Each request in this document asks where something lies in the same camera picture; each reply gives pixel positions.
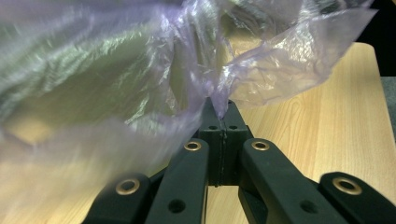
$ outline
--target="brass grommet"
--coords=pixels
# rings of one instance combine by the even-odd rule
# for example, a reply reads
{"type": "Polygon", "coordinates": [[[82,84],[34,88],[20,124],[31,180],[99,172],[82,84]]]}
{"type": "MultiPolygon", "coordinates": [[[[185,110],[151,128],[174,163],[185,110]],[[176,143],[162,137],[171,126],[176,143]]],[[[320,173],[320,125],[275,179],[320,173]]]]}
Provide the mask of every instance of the brass grommet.
{"type": "Polygon", "coordinates": [[[129,195],[135,193],[140,187],[140,181],[138,179],[132,178],[132,179],[126,179],[122,180],[117,186],[116,186],[116,192],[119,195],[129,195]],[[127,184],[133,184],[133,186],[126,187],[125,185],[127,184]]]}
{"type": "Polygon", "coordinates": [[[360,195],[362,193],[361,186],[359,186],[354,181],[344,178],[344,177],[336,177],[332,180],[332,184],[339,190],[343,191],[344,193],[350,195],[360,195]]]}
{"type": "Polygon", "coordinates": [[[270,145],[268,145],[267,143],[264,143],[264,142],[260,142],[260,141],[253,142],[253,143],[251,144],[251,146],[252,146],[254,149],[260,150],[260,151],[265,151],[265,150],[270,149],[270,145]]]}
{"type": "Polygon", "coordinates": [[[187,149],[188,151],[196,151],[201,149],[202,145],[199,142],[188,142],[186,145],[184,145],[184,148],[187,149]]]}

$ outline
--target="plastic bag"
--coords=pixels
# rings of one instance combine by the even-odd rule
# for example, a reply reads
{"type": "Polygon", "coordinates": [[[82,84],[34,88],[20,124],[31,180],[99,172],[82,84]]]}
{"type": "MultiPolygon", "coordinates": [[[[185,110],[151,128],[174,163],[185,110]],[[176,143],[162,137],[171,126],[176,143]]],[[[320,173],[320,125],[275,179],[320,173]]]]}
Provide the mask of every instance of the plastic bag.
{"type": "Polygon", "coordinates": [[[0,211],[152,175],[206,97],[221,118],[230,95],[262,105],[318,85],[369,3],[0,0],[0,211]]]}

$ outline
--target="wooden surface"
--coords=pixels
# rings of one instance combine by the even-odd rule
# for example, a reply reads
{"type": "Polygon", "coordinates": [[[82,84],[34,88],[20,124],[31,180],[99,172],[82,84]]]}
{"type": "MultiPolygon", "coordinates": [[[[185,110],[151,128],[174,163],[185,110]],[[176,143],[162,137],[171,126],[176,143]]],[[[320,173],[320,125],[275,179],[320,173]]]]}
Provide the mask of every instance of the wooden surface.
{"type": "MultiPolygon", "coordinates": [[[[254,136],[274,142],[305,176],[345,172],[396,203],[395,141],[371,46],[354,44],[323,85],[241,112],[254,136]]],[[[206,223],[248,223],[237,188],[209,189],[206,223]]]]}

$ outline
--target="wrinkled plastic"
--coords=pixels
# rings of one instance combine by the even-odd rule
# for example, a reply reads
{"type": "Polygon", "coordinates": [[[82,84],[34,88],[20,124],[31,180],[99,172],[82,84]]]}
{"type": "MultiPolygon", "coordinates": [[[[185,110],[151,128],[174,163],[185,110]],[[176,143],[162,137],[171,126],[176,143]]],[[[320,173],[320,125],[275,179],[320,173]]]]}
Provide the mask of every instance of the wrinkled plastic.
{"type": "Polygon", "coordinates": [[[1,213],[154,174],[206,97],[221,118],[229,97],[263,105],[317,86],[370,3],[0,0],[1,213]]]}

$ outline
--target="wooden table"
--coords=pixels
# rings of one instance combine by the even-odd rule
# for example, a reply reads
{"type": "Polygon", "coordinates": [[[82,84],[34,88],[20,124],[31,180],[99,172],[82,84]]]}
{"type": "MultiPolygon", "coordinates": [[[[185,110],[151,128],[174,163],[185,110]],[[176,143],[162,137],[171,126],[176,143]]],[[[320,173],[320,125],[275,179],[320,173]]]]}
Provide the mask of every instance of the wooden table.
{"type": "MultiPolygon", "coordinates": [[[[355,175],[396,203],[396,148],[375,53],[354,44],[323,85],[286,102],[242,110],[254,135],[275,144],[307,177],[355,175]]],[[[97,189],[2,223],[80,223],[97,189]]],[[[237,187],[209,188],[206,223],[248,223],[237,187]]]]}

